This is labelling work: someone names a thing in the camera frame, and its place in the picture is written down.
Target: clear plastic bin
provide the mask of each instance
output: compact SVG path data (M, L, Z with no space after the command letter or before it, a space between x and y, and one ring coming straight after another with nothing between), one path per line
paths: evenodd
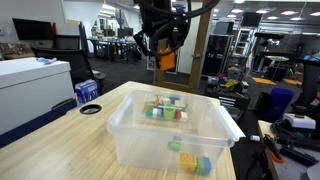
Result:
M183 99L188 117L146 116L146 99L153 96ZM224 107L205 97L142 90L133 90L118 106L108 131L120 164L201 175L210 175L223 149L245 136Z

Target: trash can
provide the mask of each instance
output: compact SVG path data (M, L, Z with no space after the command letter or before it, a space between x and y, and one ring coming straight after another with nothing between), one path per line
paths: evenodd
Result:
M266 120L274 122L280 119L293 95L294 93L288 89L273 88L270 93L271 101L266 112Z

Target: small blue container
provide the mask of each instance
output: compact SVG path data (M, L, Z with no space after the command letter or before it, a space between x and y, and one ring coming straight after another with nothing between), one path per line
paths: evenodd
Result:
M87 103L99 97L98 86L94 80L76 84L76 93L80 103Z
M270 93L271 101L266 112L266 120L274 122L280 119L293 96L294 93L288 89L273 88Z

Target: computer monitor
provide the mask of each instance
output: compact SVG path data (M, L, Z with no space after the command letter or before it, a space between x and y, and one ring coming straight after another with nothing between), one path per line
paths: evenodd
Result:
M19 40L52 40L51 22L12 18Z
M126 30L118 28L118 38L124 38L126 35Z
M126 36L133 36L133 28L125 27Z

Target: container lid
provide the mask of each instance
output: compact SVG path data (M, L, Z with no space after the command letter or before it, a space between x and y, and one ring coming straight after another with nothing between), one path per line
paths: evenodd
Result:
M37 58L22 58L0 62L0 88L70 71L68 62L56 61L44 65Z

